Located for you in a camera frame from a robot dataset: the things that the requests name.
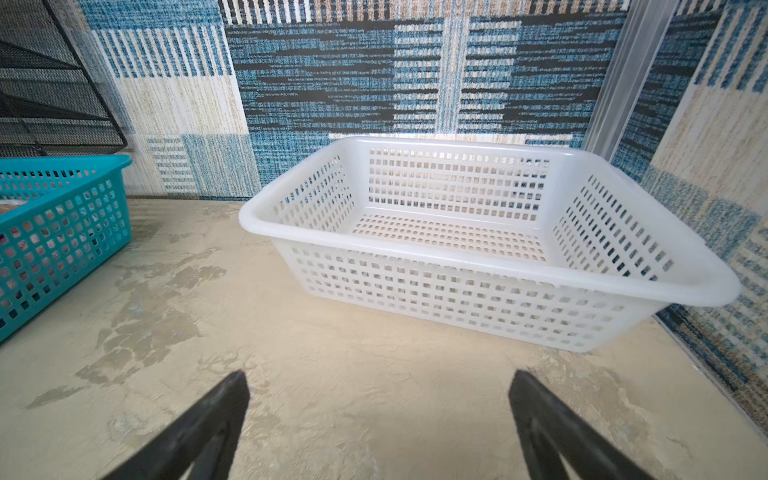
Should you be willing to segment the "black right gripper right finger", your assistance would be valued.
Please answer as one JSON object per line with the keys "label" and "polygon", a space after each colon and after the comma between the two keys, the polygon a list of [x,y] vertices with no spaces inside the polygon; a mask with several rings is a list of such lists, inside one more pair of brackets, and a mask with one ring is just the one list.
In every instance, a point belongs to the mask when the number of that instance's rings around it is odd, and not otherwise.
{"label": "black right gripper right finger", "polygon": [[532,479],[649,479],[651,476],[528,371],[515,372],[508,399]]}

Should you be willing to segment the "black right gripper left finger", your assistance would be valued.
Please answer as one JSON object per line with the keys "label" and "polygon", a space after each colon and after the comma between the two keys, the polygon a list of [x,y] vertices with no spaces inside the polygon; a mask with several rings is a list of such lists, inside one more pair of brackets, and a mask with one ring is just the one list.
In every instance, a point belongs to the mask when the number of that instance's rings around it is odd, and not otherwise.
{"label": "black right gripper left finger", "polygon": [[231,372],[105,477],[227,479],[249,401],[245,372]]}

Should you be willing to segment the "white plastic basket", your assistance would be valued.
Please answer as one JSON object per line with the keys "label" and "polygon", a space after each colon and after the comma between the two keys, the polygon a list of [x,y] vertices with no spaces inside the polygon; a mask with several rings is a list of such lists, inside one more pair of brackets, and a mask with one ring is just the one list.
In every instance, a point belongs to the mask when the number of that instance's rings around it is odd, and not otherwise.
{"label": "white plastic basket", "polygon": [[345,138],[238,220],[312,295],[571,352],[741,291],[692,229],[582,150]]}

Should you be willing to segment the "teal plastic basket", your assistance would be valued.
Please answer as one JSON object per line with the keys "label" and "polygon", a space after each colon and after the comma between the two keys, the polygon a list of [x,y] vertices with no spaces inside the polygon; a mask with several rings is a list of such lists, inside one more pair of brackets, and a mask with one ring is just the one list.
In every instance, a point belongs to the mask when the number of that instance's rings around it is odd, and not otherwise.
{"label": "teal plastic basket", "polygon": [[1,337],[7,339],[128,244],[127,155],[6,158]]}

